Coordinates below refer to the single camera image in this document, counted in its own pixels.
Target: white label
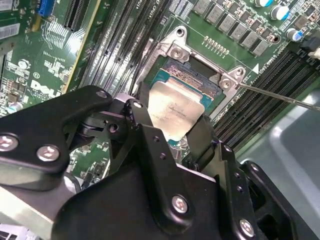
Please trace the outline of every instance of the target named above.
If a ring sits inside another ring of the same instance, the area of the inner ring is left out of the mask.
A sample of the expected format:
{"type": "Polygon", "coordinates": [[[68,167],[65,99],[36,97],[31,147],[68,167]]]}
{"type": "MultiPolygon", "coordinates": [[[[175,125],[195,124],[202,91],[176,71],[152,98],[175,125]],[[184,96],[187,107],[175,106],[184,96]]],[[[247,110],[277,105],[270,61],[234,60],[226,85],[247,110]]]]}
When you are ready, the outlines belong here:
{"type": "Polygon", "coordinates": [[[5,39],[19,33],[20,23],[0,27],[0,39],[5,39]]]}
{"type": "Polygon", "coordinates": [[[0,0],[0,11],[11,10],[13,0],[0,0]]]}

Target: capacitor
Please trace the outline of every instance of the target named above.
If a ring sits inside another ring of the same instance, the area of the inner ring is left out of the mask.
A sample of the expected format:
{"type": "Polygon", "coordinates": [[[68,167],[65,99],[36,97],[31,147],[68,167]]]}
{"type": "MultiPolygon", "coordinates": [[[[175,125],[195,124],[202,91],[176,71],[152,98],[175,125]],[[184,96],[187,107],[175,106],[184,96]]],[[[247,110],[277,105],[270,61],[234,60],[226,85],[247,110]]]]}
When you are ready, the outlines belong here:
{"type": "Polygon", "coordinates": [[[299,42],[304,37],[304,34],[302,33],[302,31],[298,31],[294,28],[289,28],[288,31],[286,31],[285,36],[287,39],[293,42],[299,42]]]}
{"type": "Polygon", "coordinates": [[[254,0],[257,7],[268,7],[272,4],[273,0],[254,0]]]}
{"type": "Polygon", "coordinates": [[[273,20],[286,20],[287,17],[289,16],[290,9],[287,6],[281,6],[277,5],[274,8],[272,8],[270,12],[270,17],[273,20]]]}
{"type": "Polygon", "coordinates": [[[8,114],[13,114],[22,110],[23,108],[24,106],[20,102],[14,102],[10,106],[6,107],[5,110],[8,112],[8,114]]]}

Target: cable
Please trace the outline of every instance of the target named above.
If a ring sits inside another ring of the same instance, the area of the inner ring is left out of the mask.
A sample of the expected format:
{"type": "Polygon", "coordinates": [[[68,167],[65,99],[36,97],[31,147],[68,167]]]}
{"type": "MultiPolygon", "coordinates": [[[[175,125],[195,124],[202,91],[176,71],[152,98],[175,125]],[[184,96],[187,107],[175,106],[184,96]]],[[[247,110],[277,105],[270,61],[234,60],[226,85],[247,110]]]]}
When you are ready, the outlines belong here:
{"type": "Polygon", "coordinates": [[[75,176],[73,176],[71,173],[69,172],[65,172],[64,176],[67,177],[73,184],[74,184],[74,188],[75,188],[75,192],[78,194],[81,192],[81,186],[79,181],[76,179],[75,176]]]}

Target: dimm slot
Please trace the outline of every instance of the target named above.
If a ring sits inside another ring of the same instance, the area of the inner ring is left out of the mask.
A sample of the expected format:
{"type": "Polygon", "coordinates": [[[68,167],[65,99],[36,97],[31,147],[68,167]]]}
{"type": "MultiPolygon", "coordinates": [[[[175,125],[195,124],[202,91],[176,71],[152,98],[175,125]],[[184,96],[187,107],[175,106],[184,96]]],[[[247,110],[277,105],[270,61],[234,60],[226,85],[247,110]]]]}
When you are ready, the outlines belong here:
{"type": "Polygon", "coordinates": [[[173,2],[173,0],[161,1],[159,3],[159,8],[157,8],[157,10],[159,10],[159,11],[162,10],[161,14],[159,14],[159,12],[157,11],[156,14],[152,15],[152,17],[148,19],[149,23],[146,24],[146,30],[144,31],[144,34],[141,37],[141,39],[144,41],[140,41],[138,43],[138,46],[136,47],[135,52],[132,54],[132,58],[131,58],[131,60],[125,70],[126,73],[131,73],[131,74],[126,74],[128,77],[121,79],[121,81],[116,86],[116,89],[115,89],[116,93],[122,92],[122,90],[124,90],[124,88],[128,84],[129,80],[131,79],[131,76],[135,72],[134,68],[139,64],[139,62],[141,60],[142,52],[147,44],[147,41],[149,40],[149,37],[155,28],[154,23],[159,23],[161,21],[161,19],[164,17],[164,14],[171,6],[172,2],[173,2]]]}
{"type": "MultiPolygon", "coordinates": [[[[296,89],[294,94],[292,94],[292,98],[297,98],[300,94],[302,94],[309,85],[311,85],[319,76],[316,74],[313,74],[307,81],[305,81],[306,84],[301,85],[296,89]]],[[[245,134],[245,138],[240,139],[239,142],[235,143],[234,150],[239,151],[252,137],[254,137],[256,134],[258,134],[261,129],[264,129],[268,126],[268,124],[276,117],[278,116],[287,106],[289,103],[287,102],[280,102],[280,105],[272,108],[270,110],[271,114],[267,116],[267,118],[264,119],[264,121],[255,127],[255,129],[250,132],[249,134],[245,134]]]]}
{"type": "Polygon", "coordinates": [[[136,5],[136,2],[137,2],[137,0],[130,1],[124,10],[124,13],[123,13],[122,18],[120,20],[120,23],[118,24],[118,26],[115,30],[115,34],[112,37],[112,40],[104,53],[104,56],[103,56],[104,63],[99,66],[99,70],[97,71],[96,75],[94,76],[93,84],[96,86],[99,85],[100,87],[103,88],[103,86],[106,85],[107,79],[106,79],[106,77],[104,79],[102,79],[102,76],[103,76],[104,72],[106,71],[106,67],[111,59],[110,56],[112,55],[113,51],[115,50],[115,48],[119,42],[120,36],[122,36],[122,34],[124,34],[124,30],[125,30],[127,21],[132,13],[133,8],[136,5]]]}
{"type": "MultiPolygon", "coordinates": [[[[301,82],[304,81],[305,76],[310,74],[311,69],[303,69],[302,71],[296,71],[297,75],[292,79],[292,82],[290,81],[289,85],[282,84],[282,89],[278,92],[280,95],[284,96],[291,96],[292,91],[294,91],[295,87],[300,85],[301,82]]],[[[250,130],[253,124],[259,123],[259,121],[266,116],[267,113],[269,113],[270,109],[274,107],[276,104],[280,104],[281,101],[272,97],[266,97],[266,96],[261,96],[260,99],[264,106],[255,109],[255,112],[252,113],[252,116],[254,116],[252,119],[248,119],[248,121],[243,121],[243,123],[240,125],[241,127],[238,127],[236,130],[236,134],[233,136],[229,135],[229,138],[227,141],[230,144],[235,144],[238,139],[242,138],[243,135],[250,130]]]]}
{"type": "MultiPolygon", "coordinates": [[[[157,1],[152,2],[152,7],[155,5],[157,1]]],[[[142,54],[142,52],[139,51],[139,49],[141,48],[141,44],[143,46],[145,46],[147,40],[149,39],[148,36],[150,35],[150,29],[153,26],[154,21],[157,19],[157,16],[159,14],[159,11],[161,10],[161,7],[164,5],[164,3],[166,2],[166,0],[162,0],[161,2],[159,2],[158,4],[158,8],[156,9],[156,11],[153,13],[151,18],[147,18],[148,21],[145,21],[144,23],[144,32],[143,35],[140,37],[141,41],[138,42],[138,45],[135,48],[135,51],[133,51],[132,53],[132,57],[131,60],[129,61],[129,64],[126,67],[125,73],[128,72],[129,68],[132,68],[132,66],[136,66],[138,64],[138,62],[135,62],[136,58],[139,58],[139,56],[142,54]]],[[[151,15],[151,12],[153,11],[153,9],[149,9],[149,12],[147,12],[147,16],[151,15]]],[[[123,82],[128,82],[129,78],[121,78],[121,81],[119,81],[117,83],[117,85],[115,86],[115,90],[114,92],[118,92],[119,91],[119,85],[123,85],[123,82]]]]}
{"type": "Polygon", "coordinates": [[[108,21],[106,21],[103,27],[102,34],[100,35],[98,40],[97,46],[99,47],[96,51],[97,54],[92,56],[92,58],[90,59],[89,64],[87,65],[88,72],[85,72],[82,77],[82,86],[92,85],[94,83],[97,71],[100,69],[100,66],[102,64],[104,54],[110,45],[110,42],[116,32],[117,26],[121,20],[122,15],[124,14],[128,2],[129,0],[118,1],[117,5],[112,8],[113,11],[111,12],[108,21]]]}
{"type": "MultiPolygon", "coordinates": [[[[272,84],[266,88],[266,90],[269,92],[272,92],[272,93],[277,92],[277,89],[283,84],[283,82],[287,82],[288,77],[291,76],[292,73],[294,71],[296,71],[300,65],[301,65],[301,63],[297,59],[294,62],[294,64],[290,65],[290,68],[288,68],[289,71],[288,72],[284,71],[284,72],[280,73],[280,76],[277,77],[277,79],[279,79],[279,80],[273,81],[272,84]]],[[[226,128],[226,131],[224,133],[222,133],[222,132],[220,133],[222,138],[224,138],[225,136],[228,136],[230,130],[234,129],[235,127],[238,127],[239,126],[238,124],[240,122],[243,122],[248,118],[251,118],[253,115],[253,112],[256,111],[257,109],[259,109],[261,107],[261,105],[264,104],[264,102],[263,102],[264,95],[263,94],[257,93],[255,95],[255,97],[256,97],[255,100],[252,101],[252,102],[254,102],[254,104],[247,104],[246,105],[247,109],[243,108],[241,110],[242,117],[236,118],[234,121],[231,122],[231,125],[228,126],[228,128],[226,128]]]]}
{"type": "MultiPolygon", "coordinates": [[[[141,15],[141,13],[143,12],[143,10],[145,9],[144,7],[145,7],[146,2],[147,2],[147,0],[142,0],[142,1],[137,0],[136,1],[136,5],[138,6],[138,3],[139,3],[139,7],[136,7],[135,11],[132,11],[131,15],[133,15],[134,18],[132,21],[128,21],[127,26],[126,26],[127,29],[132,28],[134,31],[135,26],[137,25],[137,22],[139,22],[139,17],[141,15]]],[[[124,50],[125,46],[128,44],[127,43],[128,40],[129,40],[129,42],[132,42],[132,40],[130,40],[130,39],[135,37],[135,35],[133,35],[133,31],[131,31],[131,32],[126,31],[125,32],[125,37],[122,40],[122,44],[121,44],[120,48],[118,49],[118,53],[115,57],[115,64],[112,66],[112,69],[111,69],[110,73],[108,74],[108,78],[106,79],[106,85],[103,86],[104,89],[109,89],[111,87],[116,75],[119,72],[119,69],[122,66],[122,64],[125,60],[125,57],[126,57],[126,54],[123,53],[124,52],[123,50],[124,50]]]]}
{"type": "MultiPolygon", "coordinates": [[[[252,85],[257,88],[262,88],[266,83],[270,82],[276,74],[278,74],[288,63],[290,59],[294,57],[294,54],[290,52],[283,52],[272,64],[267,68],[265,73],[261,75],[252,85]]],[[[217,135],[228,127],[228,125],[237,118],[238,114],[257,97],[256,92],[246,91],[241,98],[227,111],[222,119],[215,125],[214,129],[217,135]]]]}
{"type": "MultiPolygon", "coordinates": [[[[267,89],[270,92],[276,92],[281,95],[296,98],[299,93],[302,93],[302,91],[316,79],[314,77],[310,78],[310,75],[313,74],[314,70],[309,66],[301,65],[302,61],[300,58],[292,52],[287,52],[285,55],[289,56],[290,60],[280,61],[280,63],[284,63],[282,65],[286,66],[288,71],[284,73],[278,72],[278,74],[274,76],[275,79],[272,84],[267,86],[267,89]]],[[[257,133],[256,129],[261,129],[270,123],[276,116],[275,110],[279,111],[279,113],[281,112],[279,106],[283,106],[283,110],[288,105],[288,103],[283,103],[281,100],[260,93],[257,93],[257,95],[258,97],[255,96],[254,100],[250,101],[251,104],[249,104],[247,109],[243,108],[241,111],[237,112],[238,119],[236,122],[233,122],[226,131],[223,132],[222,130],[218,134],[219,138],[234,148],[235,151],[244,146],[247,141],[257,133]]]]}
{"type": "MultiPolygon", "coordinates": [[[[280,76],[277,77],[277,79],[280,79],[279,81],[275,81],[276,82],[276,86],[274,88],[270,88],[268,89],[268,91],[272,91],[281,95],[287,95],[289,90],[290,90],[290,86],[292,87],[292,84],[295,85],[296,81],[300,79],[300,76],[305,76],[305,72],[300,72],[297,71],[297,69],[299,69],[299,66],[301,66],[300,64],[297,64],[297,61],[294,61],[293,63],[294,65],[296,65],[296,67],[294,67],[292,64],[290,66],[292,66],[292,68],[295,69],[295,71],[292,71],[291,73],[298,73],[297,75],[294,76],[294,78],[292,78],[292,80],[290,80],[290,82],[288,83],[288,79],[291,78],[291,74],[286,74],[286,76],[284,76],[284,74],[281,74],[280,76]]],[[[222,134],[222,138],[223,139],[228,139],[228,137],[237,137],[238,135],[235,134],[235,132],[239,131],[241,129],[241,126],[243,126],[244,123],[248,122],[254,122],[255,117],[257,117],[257,113],[256,111],[260,111],[260,109],[263,109],[263,105],[267,105],[268,101],[273,101],[274,99],[272,97],[266,97],[265,95],[258,93],[259,97],[250,105],[249,109],[248,109],[248,115],[245,118],[240,117],[240,121],[237,121],[237,125],[236,125],[236,129],[234,129],[235,125],[232,125],[228,131],[226,131],[224,134],[222,134]]]]}

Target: chip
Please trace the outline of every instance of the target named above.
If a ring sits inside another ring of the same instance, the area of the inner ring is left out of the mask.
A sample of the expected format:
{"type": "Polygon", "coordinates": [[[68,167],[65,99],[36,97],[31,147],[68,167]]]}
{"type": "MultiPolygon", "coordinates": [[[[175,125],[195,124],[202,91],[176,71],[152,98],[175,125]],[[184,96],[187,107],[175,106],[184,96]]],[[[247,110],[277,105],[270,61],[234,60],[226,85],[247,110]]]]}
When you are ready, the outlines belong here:
{"type": "Polygon", "coordinates": [[[251,30],[256,31],[261,25],[261,22],[259,20],[255,20],[254,23],[251,25],[251,30]]]}
{"type": "Polygon", "coordinates": [[[216,3],[223,6],[224,5],[225,0],[216,0],[216,3]]]}
{"type": "Polygon", "coordinates": [[[262,34],[261,37],[264,39],[267,39],[267,37],[272,33],[272,30],[270,28],[267,28],[262,34]]]}
{"type": "Polygon", "coordinates": [[[316,10],[316,8],[311,5],[311,6],[305,11],[305,14],[306,14],[307,16],[310,16],[311,14],[314,13],[315,10],[316,10]]]}
{"type": "Polygon", "coordinates": [[[251,16],[250,12],[245,11],[240,17],[240,21],[245,23],[250,18],[250,16],[251,16]]]}
{"type": "Polygon", "coordinates": [[[25,85],[20,84],[20,85],[19,85],[18,90],[19,90],[20,92],[24,93],[24,92],[25,92],[25,90],[26,90],[26,86],[25,86],[25,85]]]}
{"type": "Polygon", "coordinates": [[[235,40],[240,40],[240,38],[243,36],[243,34],[246,32],[247,27],[244,26],[243,24],[239,24],[234,31],[232,32],[232,34],[230,35],[230,37],[232,37],[235,40]]]}
{"type": "Polygon", "coordinates": [[[229,13],[231,13],[231,14],[235,14],[236,13],[236,11],[238,10],[238,8],[240,7],[240,5],[238,4],[238,3],[236,3],[236,2],[234,2],[232,5],[231,5],[231,7],[230,7],[230,9],[229,9],[229,13]]]}
{"type": "Polygon", "coordinates": [[[18,101],[19,101],[19,94],[17,94],[16,92],[9,93],[8,102],[16,103],[18,101]]]}
{"type": "Polygon", "coordinates": [[[17,90],[19,88],[19,83],[16,81],[12,82],[12,88],[17,90]]]}
{"type": "Polygon", "coordinates": [[[197,14],[202,15],[205,13],[207,8],[209,7],[211,0],[199,0],[193,7],[193,11],[197,14]]]}
{"type": "Polygon", "coordinates": [[[227,15],[224,20],[222,21],[222,23],[220,24],[220,26],[218,27],[222,32],[229,32],[229,30],[231,29],[231,27],[234,25],[235,23],[235,19],[231,16],[231,15],[227,15]]]}
{"type": "Polygon", "coordinates": [[[249,35],[246,36],[246,38],[243,40],[242,45],[249,49],[258,38],[259,37],[257,34],[255,34],[254,32],[250,32],[249,35]]]}
{"type": "Polygon", "coordinates": [[[307,23],[308,23],[308,18],[306,18],[305,16],[300,16],[300,17],[298,17],[298,19],[295,21],[294,25],[295,25],[298,29],[302,29],[307,23]]]}
{"type": "Polygon", "coordinates": [[[212,23],[215,24],[221,17],[221,15],[224,13],[224,10],[222,7],[215,5],[214,8],[211,10],[211,12],[208,14],[206,19],[212,23]]]}
{"type": "Polygon", "coordinates": [[[261,41],[255,49],[252,51],[252,53],[256,56],[261,56],[265,50],[269,47],[269,44],[265,41],[261,41]]]}
{"type": "Polygon", "coordinates": [[[62,78],[62,81],[66,84],[69,80],[69,76],[67,75],[64,75],[63,78],[62,78]]]}

